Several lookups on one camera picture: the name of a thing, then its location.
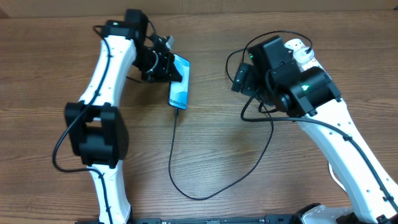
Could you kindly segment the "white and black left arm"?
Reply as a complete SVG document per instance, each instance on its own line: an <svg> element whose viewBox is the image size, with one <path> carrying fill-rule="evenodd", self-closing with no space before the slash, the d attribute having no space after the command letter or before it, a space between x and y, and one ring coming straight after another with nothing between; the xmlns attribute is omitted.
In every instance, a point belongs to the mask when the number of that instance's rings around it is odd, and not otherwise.
<svg viewBox="0 0 398 224"><path fill-rule="evenodd" d="M169 106L187 108L190 62L172 53L171 35L147 35L151 25L141 10L128 9L124 20L94 26L101 38L96 68L79 101L65 107L67 128L55 149L69 138L81 171L91 174L100 208L95 223L132 223L123 177L129 133L119 110L130 68L139 69L142 83L168 83Z"/></svg>

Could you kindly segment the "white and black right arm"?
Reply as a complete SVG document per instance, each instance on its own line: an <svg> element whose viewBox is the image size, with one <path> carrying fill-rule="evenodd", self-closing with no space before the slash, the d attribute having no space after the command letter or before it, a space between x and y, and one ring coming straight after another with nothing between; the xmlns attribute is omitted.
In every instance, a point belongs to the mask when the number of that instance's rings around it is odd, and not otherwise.
<svg viewBox="0 0 398 224"><path fill-rule="evenodd" d="M347 193L349 208L311 204L292 223L396 223L397 184L355 126L341 92L302 36L284 42L278 32L247 44L232 90L282 112L317 144Z"/></svg>

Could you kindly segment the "Samsung Galaxy smartphone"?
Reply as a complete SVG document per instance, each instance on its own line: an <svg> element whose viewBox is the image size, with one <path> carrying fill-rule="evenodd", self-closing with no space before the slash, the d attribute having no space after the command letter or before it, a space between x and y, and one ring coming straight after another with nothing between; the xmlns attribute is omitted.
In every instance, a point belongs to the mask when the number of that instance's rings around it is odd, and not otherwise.
<svg viewBox="0 0 398 224"><path fill-rule="evenodd" d="M180 110L187 109L188 87L190 79L190 62L175 54L174 65L182 76L181 82L171 82L169 91L169 105Z"/></svg>

